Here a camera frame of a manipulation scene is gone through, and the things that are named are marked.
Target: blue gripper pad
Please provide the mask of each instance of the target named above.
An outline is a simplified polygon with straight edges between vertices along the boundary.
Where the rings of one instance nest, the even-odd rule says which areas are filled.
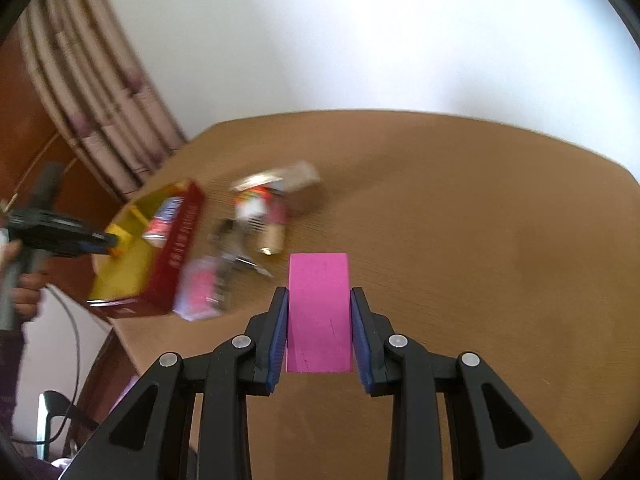
[[[371,350],[353,289],[351,289],[351,339],[353,341],[353,351],[356,354],[360,382],[364,386],[364,390],[370,394],[373,384]]]
[[[266,385],[271,393],[273,393],[276,384],[280,380],[280,371],[282,370],[282,360],[284,359],[284,350],[287,346],[287,319],[289,317],[289,291],[284,293],[282,298],[282,306],[278,313],[275,329],[273,330],[273,339],[269,348],[269,372],[267,374]]]

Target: plastic bag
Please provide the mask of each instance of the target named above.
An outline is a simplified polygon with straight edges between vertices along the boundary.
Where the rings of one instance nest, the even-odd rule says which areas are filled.
[[[222,314],[219,304],[218,258],[205,256],[182,268],[174,312],[187,321],[209,319]]]

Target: pink foam block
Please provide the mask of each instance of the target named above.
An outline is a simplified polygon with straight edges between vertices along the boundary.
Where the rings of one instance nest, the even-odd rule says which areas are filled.
[[[350,294],[346,254],[290,256],[287,372],[351,371]]]

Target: black cable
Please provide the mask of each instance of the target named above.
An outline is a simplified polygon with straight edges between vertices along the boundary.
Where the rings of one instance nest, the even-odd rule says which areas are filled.
[[[71,405],[76,403],[76,399],[78,396],[78,387],[80,384],[80,331],[78,330],[76,318],[74,318],[73,314],[69,310],[69,307],[63,301],[60,295],[55,291],[55,289],[50,285],[47,285],[47,289],[53,295],[53,297],[58,300],[60,306],[65,309],[66,315],[71,322],[71,327],[74,330],[74,335],[76,336],[76,385],[74,386],[74,396],[73,399],[71,399],[71,404],[66,407],[65,416],[62,419],[62,424],[60,424],[58,432],[53,437],[51,437],[49,440],[20,440],[18,438],[11,439],[12,442],[15,442],[16,444],[26,444],[27,446],[43,446],[45,444],[51,444],[58,439],[58,437],[62,434],[62,430],[64,430],[65,428],[66,422],[69,420],[69,411],[71,410]]]

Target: curtain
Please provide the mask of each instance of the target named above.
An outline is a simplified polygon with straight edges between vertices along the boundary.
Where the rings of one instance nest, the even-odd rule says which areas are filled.
[[[18,24],[51,119],[100,183],[126,200],[185,137],[106,0],[32,0]]]

